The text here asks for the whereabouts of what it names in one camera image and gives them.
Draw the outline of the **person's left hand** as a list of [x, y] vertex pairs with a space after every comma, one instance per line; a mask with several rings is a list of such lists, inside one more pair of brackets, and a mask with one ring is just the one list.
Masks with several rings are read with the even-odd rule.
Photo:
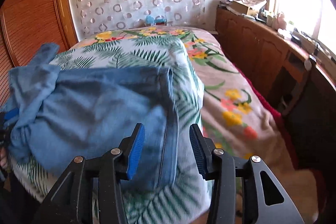
[[1, 168], [3, 169], [7, 169], [7, 152], [6, 149], [4, 147], [1, 147], [0, 150], [0, 158], [1, 158]]

